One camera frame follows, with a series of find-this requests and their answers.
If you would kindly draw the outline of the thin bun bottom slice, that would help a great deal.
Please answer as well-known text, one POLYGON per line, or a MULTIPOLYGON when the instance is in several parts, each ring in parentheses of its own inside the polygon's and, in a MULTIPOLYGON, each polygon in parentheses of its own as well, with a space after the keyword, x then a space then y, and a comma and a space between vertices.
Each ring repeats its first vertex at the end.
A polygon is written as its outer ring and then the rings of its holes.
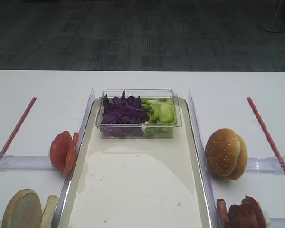
POLYGON ((58 196, 50 195, 47 199, 46 206, 43 211, 40 228, 51 228, 51 223, 54 217, 55 209, 58 203, 58 196))

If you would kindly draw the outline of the green lettuce pieces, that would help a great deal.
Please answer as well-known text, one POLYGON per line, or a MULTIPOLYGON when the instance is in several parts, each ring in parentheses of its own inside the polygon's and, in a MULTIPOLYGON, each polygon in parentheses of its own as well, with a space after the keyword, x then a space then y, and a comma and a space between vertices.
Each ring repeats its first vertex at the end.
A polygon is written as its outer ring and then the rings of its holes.
POLYGON ((175 109, 171 98, 143 98, 142 107, 149 116, 148 124, 159 124, 160 127, 146 127, 144 137, 170 138, 173 136, 176 123, 175 109))

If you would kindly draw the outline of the rear tomato slice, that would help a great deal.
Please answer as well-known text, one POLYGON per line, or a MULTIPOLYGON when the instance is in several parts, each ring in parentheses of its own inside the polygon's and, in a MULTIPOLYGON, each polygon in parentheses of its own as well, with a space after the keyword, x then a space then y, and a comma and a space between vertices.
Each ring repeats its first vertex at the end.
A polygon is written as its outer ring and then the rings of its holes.
POLYGON ((79 139, 79 132, 74 132, 73 139, 71 141, 67 156, 66 156, 66 165, 63 170, 63 176, 67 176, 72 170, 75 160, 76 160, 76 145, 79 139))

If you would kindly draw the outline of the tomato slice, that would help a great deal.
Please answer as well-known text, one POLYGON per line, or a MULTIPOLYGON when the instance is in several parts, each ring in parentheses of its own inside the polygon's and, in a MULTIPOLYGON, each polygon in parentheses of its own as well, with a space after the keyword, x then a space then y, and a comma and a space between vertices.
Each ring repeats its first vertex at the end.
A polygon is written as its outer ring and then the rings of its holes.
POLYGON ((71 141, 67 156, 66 156, 66 165, 63 170, 63 176, 67 176, 72 170, 75 160, 76 160, 76 145, 79 139, 79 132, 74 132, 73 139, 71 141))
POLYGON ((58 134, 50 146, 50 161, 53 167, 63 172, 66 166, 67 153, 72 142, 69 131, 58 134))

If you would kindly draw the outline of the front tomato slice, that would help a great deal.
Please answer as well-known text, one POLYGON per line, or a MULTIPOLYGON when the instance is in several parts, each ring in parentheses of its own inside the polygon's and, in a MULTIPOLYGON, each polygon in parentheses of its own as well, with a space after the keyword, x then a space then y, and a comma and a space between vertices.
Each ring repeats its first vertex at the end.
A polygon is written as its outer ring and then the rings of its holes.
POLYGON ((53 167, 63 172, 66 166, 67 153, 72 142, 69 131, 58 134, 50 146, 50 161, 53 167))

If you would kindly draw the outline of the stacked dark meat slices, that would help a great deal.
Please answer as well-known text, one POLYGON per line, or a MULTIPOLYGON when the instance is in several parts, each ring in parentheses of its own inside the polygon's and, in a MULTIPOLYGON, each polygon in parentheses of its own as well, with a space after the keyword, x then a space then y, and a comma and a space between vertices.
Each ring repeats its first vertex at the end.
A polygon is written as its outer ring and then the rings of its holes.
POLYGON ((252 196, 246 195, 241 204, 233 204, 228 210, 231 228, 266 228, 261 206, 252 196))

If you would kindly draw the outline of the clear plastic food container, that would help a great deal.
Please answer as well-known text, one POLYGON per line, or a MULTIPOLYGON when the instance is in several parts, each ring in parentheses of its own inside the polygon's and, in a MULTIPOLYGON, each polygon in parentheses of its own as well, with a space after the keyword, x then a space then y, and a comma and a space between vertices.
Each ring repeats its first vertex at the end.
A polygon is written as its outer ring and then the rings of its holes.
POLYGON ((95 125, 102 138, 172 138, 182 126, 172 89, 104 90, 95 125))

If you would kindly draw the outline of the shredded purple cabbage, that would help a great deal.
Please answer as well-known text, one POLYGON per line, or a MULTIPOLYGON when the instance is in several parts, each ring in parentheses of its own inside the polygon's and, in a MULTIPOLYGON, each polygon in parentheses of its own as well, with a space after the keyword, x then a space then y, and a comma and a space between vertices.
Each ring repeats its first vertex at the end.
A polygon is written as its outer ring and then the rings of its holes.
POLYGON ((134 96, 125 96, 123 91, 121 97, 115 96, 111 101, 105 96, 102 98, 103 113, 101 125, 108 127, 100 128, 104 137, 141 137, 143 129, 141 127, 116 127, 125 124, 143 124, 150 118, 142 107, 142 99, 134 96))

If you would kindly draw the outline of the white metal tray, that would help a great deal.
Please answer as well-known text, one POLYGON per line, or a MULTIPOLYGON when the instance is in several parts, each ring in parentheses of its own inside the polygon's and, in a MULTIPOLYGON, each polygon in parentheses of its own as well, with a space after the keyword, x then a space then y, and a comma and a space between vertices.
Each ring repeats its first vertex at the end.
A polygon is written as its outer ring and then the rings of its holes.
POLYGON ((210 228, 187 102, 168 139, 103 139, 92 105, 61 228, 210 228))

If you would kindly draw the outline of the front sesame bun top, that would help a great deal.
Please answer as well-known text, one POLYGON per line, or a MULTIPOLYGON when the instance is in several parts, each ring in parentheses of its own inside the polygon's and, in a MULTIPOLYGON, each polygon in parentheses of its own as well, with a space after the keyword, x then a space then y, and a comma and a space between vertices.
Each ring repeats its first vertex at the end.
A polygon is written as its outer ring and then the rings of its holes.
POLYGON ((208 168, 214 174, 229 176, 236 167, 240 149, 240 141, 235 131, 229 128, 216 130, 205 147, 208 168))

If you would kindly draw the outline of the sesame bun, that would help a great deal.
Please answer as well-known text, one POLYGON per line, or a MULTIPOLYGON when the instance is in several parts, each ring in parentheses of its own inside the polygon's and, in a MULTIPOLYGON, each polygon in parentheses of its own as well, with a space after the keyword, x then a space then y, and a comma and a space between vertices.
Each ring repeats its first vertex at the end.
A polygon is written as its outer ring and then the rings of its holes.
POLYGON ((208 168, 214 174, 229 176, 236 167, 240 149, 240 141, 235 131, 229 128, 216 130, 205 147, 208 168))
POLYGON ((237 134, 237 137, 240 142, 240 154, 235 169, 228 176, 228 179, 232 181, 238 180, 243 175, 243 173, 245 172, 248 158, 247 148, 243 138, 239 134, 237 134))

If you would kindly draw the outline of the rear sesame bun top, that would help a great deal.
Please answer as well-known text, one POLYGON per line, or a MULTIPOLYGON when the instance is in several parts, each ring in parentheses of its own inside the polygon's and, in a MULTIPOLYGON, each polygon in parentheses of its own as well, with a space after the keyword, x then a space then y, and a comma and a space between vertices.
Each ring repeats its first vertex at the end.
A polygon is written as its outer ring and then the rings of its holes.
POLYGON ((248 158, 247 148, 243 138, 239 134, 237 134, 237 137, 240 142, 240 154, 235 169, 228 176, 228 179, 232 181, 238 180, 243 175, 243 173, 245 172, 248 158))

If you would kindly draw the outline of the left red tape strip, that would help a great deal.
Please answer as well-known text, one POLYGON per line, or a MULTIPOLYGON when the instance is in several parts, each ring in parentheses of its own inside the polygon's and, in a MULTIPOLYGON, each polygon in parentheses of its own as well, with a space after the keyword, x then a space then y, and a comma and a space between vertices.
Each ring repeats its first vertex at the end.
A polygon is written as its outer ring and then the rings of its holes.
POLYGON ((17 125, 15 126, 14 130, 10 134, 9 138, 7 139, 6 143, 4 144, 3 148, 0 151, 0 161, 5 155, 6 151, 8 150, 11 142, 13 141, 14 137, 16 136, 17 132, 19 131, 20 127, 22 126, 23 122, 25 121, 27 115, 29 114, 31 108, 33 107, 34 103, 36 102, 37 98, 33 97, 25 109, 24 113, 22 114, 21 118, 19 119, 17 125))

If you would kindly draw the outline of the red tape strip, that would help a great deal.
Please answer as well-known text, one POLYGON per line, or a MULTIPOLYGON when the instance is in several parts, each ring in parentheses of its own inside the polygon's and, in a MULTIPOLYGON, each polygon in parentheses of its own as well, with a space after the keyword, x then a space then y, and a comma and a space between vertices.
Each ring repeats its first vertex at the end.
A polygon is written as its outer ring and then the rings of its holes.
POLYGON ((20 127, 22 126, 23 122, 25 121, 27 115, 29 114, 31 108, 33 107, 34 103, 36 102, 37 98, 33 97, 25 109, 24 113, 22 114, 21 118, 19 119, 17 125, 15 126, 14 130, 10 134, 9 138, 7 139, 6 143, 4 144, 3 148, 0 151, 0 161, 5 155, 6 151, 8 150, 11 142, 13 141, 14 137, 16 136, 17 132, 19 131, 20 127))
POLYGON ((282 170, 284 172, 284 175, 285 175, 285 160, 283 160, 283 158, 282 158, 278 148, 276 147, 276 144, 274 143, 273 138, 271 137, 271 135, 270 135, 270 133, 269 133, 269 131, 268 131, 268 129, 267 129, 267 127, 266 127, 266 125, 265 125, 265 123, 264 123, 260 113, 259 113, 259 111, 257 110, 257 107, 255 106, 252 98, 251 97, 247 97, 247 101, 248 101, 248 103, 249 103, 249 105, 250 105, 250 107, 251 107, 255 117, 257 118, 257 120, 258 120, 258 122, 259 122, 259 124, 260 124, 260 126, 261 126, 261 128, 263 130, 263 133, 264 133, 264 135, 265 135, 265 137, 266 137, 266 139, 267 139, 267 141, 268 141, 268 143, 269 143, 269 145, 270 145, 274 155, 278 159, 279 164, 280 164, 280 166, 281 166, 281 168, 282 168, 282 170))

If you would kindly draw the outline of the right upper clear crossbar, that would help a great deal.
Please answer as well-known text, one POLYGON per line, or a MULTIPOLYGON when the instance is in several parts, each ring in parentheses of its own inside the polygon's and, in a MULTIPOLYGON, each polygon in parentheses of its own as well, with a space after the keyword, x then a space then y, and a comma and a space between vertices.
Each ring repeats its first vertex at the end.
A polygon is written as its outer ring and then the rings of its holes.
POLYGON ((285 157, 248 158, 245 172, 285 174, 285 157))

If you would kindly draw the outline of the single red sausage slice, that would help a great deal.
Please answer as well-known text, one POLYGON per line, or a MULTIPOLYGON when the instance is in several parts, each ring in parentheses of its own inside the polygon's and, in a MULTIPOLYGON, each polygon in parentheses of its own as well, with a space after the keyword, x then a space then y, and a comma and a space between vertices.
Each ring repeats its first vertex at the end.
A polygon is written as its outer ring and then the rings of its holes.
POLYGON ((226 203, 223 199, 217 199, 217 210, 222 228, 230 228, 226 203))

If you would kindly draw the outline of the right long clear divider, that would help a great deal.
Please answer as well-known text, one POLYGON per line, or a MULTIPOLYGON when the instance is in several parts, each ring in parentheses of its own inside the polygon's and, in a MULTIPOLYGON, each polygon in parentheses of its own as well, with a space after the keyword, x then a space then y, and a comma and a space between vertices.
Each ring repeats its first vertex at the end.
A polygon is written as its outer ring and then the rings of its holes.
POLYGON ((215 201, 213 191, 212 191, 210 174, 207 168, 206 155, 205 155, 205 151, 203 148, 202 139, 200 135, 200 128, 199 128, 199 123, 197 119, 197 114, 195 111, 194 99, 193 99, 193 96, 190 90, 188 93, 188 105, 190 109, 191 125, 192 125, 193 134, 194 134, 194 141, 195 141, 196 150, 197 150, 197 157, 199 161, 199 170, 200 170, 201 179, 202 179, 202 186, 203 186, 205 200, 207 203, 207 212, 208 212, 210 227, 220 228, 221 224, 219 220, 219 215, 217 213, 216 201, 215 201))

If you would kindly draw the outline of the long clear divider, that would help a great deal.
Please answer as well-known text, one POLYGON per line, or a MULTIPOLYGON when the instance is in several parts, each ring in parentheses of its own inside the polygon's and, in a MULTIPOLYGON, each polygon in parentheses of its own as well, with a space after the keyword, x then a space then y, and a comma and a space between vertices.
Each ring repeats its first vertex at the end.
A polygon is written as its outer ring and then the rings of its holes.
MULTIPOLYGON (((91 113, 91 108, 92 108, 94 99, 95 99, 95 92, 94 92, 94 89, 92 88, 91 92, 90 92, 89 99, 87 101, 84 117, 83 117, 83 120, 82 120, 82 123, 81 123, 81 126, 80 126, 78 142, 77 142, 76 147, 75 147, 75 153, 76 153, 75 161, 77 160, 78 154, 80 152, 80 148, 81 148, 82 141, 83 141, 83 138, 84 138, 84 134, 85 134, 85 131, 86 131, 86 126, 88 124, 88 120, 89 120, 89 116, 90 116, 90 113, 91 113)), ((57 203, 57 207, 56 207, 56 210, 55 210, 55 213, 54 213, 54 217, 53 217, 53 220, 52 220, 52 223, 51 223, 51 227, 52 228, 58 228, 58 226, 59 226, 60 218, 61 218, 62 212, 64 210, 64 206, 65 206, 67 194, 68 194, 68 191, 69 191, 69 188, 70 188, 72 175, 73 175, 75 166, 76 165, 74 164, 74 166, 71 169, 70 173, 65 177, 65 180, 64 180, 64 183, 63 183, 63 187, 62 187, 62 190, 61 190, 61 193, 60 193, 60 196, 59 196, 59 200, 58 200, 58 203, 57 203)))
POLYGON ((200 135, 200 128, 199 128, 199 123, 197 119, 197 114, 195 111, 194 99, 193 99, 193 96, 190 90, 188 93, 188 105, 190 109, 191 125, 192 125, 193 134, 194 134, 194 141, 195 141, 196 150, 197 150, 197 157, 199 161, 199 170, 200 170, 201 179, 202 179, 202 186, 203 186, 205 200, 207 203, 207 212, 208 212, 210 227, 220 228, 221 224, 219 220, 219 215, 217 213, 216 201, 215 201, 213 191, 212 191, 210 174, 207 168, 206 155, 205 155, 205 151, 203 148, 202 139, 200 135))

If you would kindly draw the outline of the left long clear divider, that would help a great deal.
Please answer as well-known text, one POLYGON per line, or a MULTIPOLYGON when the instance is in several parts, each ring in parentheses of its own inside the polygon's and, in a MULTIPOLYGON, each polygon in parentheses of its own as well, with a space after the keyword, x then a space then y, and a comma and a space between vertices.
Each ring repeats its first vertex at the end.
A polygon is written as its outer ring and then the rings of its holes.
MULTIPOLYGON (((77 160, 78 154, 80 152, 80 148, 81 148, 82 141, 83 141, 83 138, 84 138, 84 134, 85 134, 85 131, 86 131, 86 126, 88 124, 88 120, 89 120, 89 116, 90 116, 90 113, 91 113, 91 108, 92 108, 94 99, 95 99, 95 92, 94 92, 94 89, 92 88, 91 92, 90 92, 89 99, 87 101, 84 117, 83 117, 83 120, 82 120, 82 123, 81 123, 81 126, 80 126, 78 142, 77 142, 76 147, 75 147, 75 153, 76 153, 75 161, 77 160)), ((58 203, 57 203, 57 207, 56 207, 56 210, 55 210, 55 213, 54 213, 54 217, 53 217, 53 220, 52 220, 52 223, 51 223, 51 227, 52 228, 58 228, 58 226, 59 226, 60 218, 61 218, 62 212, 64 210, 64 206, 65 206, 67 194, 68 194, 68 191, 69 191, 69 188, 70 188, 72 175, 73 175, 75 166, 76 165, 74 164, 74 166, 71 169, 70 173, 65 177, 65 180, 64 180, 64 183, 63 183, 63 187, 62 187, 62 190, 61 190, 61 193, 60 193, 60 196, 59 196, 59 200, 58 200, 58 203)))

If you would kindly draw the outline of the left upper clear crossbar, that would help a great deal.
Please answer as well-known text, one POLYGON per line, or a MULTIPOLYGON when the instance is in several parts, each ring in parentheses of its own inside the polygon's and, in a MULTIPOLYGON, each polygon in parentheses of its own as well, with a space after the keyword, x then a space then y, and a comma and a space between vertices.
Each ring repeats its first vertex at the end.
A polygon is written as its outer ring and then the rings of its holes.
POLYGON ((49 156, 0 155, 0 171, 53 170, 49 156))

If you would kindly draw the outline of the large bun bottom half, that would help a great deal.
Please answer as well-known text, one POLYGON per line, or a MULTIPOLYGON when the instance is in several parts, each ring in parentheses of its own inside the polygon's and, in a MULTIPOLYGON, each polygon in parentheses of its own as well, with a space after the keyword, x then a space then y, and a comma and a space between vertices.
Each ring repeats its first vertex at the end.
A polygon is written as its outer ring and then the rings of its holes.
POLYGON ((42 217, 41 202, 32 189, 18 191, 6 206, 2 228, 39 228, 42 217))

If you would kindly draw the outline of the right red tape strip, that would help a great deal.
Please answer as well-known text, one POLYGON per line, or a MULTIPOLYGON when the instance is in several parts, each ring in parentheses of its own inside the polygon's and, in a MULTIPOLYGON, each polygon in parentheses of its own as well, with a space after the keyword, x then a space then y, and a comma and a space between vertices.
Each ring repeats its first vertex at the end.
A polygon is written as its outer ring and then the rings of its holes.
POLYGON ((269 133, 269 131, 268 131, 268 129, 267 129, 267 127, 266 127, 266 125, 265 125, 265 123, 264 123, 260 113, 259 113, 259 111, 257 110, 257 107, 255 106, 252 98, 251 97, 247 97, 247 101, 248 101, 248 103, 249 103, 249 105, 250 105, 250 107, 251 107, 255 117, 257 118, 257 120, 258 120, 258 122, 259 122, 259 124, 260 124, 260 126, 261 126, 261 128, 263 130, 263 133, 264 133, 264 135, 265 135, 265 137, 266 137, 266 139, 267 139, 267 141, 268 141, 268 143, 269 143, 269 145, 270 145, 274 155, 278 159, 279 164, 280 164, 280 166, 281 166, 281 168, 282 168, 282 170, 284 172, 284 175, 285 175, 285 160, 283 160, 283 158, 282 158, 278 148, 276 147, 276 144, 274 143, 273 138, 271 137, 271 135, 270 135, 270 133, 269 133))

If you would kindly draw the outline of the white floor stand base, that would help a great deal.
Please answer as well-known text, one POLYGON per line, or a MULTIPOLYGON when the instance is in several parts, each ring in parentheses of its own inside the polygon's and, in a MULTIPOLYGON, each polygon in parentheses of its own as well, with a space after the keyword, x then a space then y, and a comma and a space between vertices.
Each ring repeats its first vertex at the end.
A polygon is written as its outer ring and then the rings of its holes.
POLYGON ((282 33, 285 30, 285 26, 283 25, 282 22, 280 22, 280 20, 278 19, 279 17, 279 10, 281 8, 282 5, 282 0, 279 0, 278 3, 276 4, 276 8, 275 8, 275 15, 272 19, 271 22, 262 22, 259 25, 259 28, 265 32, 269 32, 269 33, 282 33))

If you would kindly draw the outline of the right lower clear crossbar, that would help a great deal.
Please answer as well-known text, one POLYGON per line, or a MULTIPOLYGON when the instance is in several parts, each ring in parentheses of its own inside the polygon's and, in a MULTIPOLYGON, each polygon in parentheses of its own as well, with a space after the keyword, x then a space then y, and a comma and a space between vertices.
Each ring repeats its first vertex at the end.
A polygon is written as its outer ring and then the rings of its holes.
POLYGON ((269 228, 285 228, 285 218, 271 218, 269 228))

